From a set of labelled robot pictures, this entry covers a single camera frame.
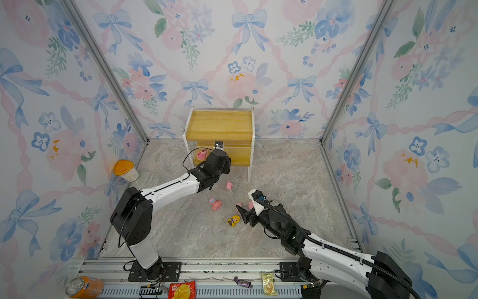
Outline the pink bear toy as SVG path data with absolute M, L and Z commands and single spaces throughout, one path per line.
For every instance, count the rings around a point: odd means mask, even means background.
M 209 150 L 206 148 L 202 148 L 196 153 L 195 157 L 198 161 L 205 161 L 208 155 L 209 155 Z

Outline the pink toy with blue bow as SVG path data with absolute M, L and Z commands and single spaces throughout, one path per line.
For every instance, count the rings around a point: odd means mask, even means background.
M 219 209 L 221 208 L 221 206 L 222 206 L 221 200 L 217 200 L 217 199 L 215 199 L 215 198 L 210 198 L 209 204 L 211 205 L 211 209 L 212 209 L 213 211 L 219 210 Z

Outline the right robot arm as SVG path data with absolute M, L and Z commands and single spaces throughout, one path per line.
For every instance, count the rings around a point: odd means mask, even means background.
M 238 211 L 245 224 L 261 225 L 288 253 L 299 256 L 298 271 L 305 281 L 327 280 L 368 299 L 420 297 L 409 276 L 384 252 L 364 254 L 328 242 L 302 228 L 282 205 Z

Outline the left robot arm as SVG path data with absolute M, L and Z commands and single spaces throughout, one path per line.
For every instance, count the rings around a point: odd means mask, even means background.
M 153 214 L 192 194 L 211 190 L 222 174 L 230 173 L 231 159 L 221 149 L 213 149 L 205 161 L 182 176 L 143 190 L 128 188 L 110 217 L 110 223 L 134 256 L 129 282 L 178 282 L 180 262 L 164 263 L 150 238 Z

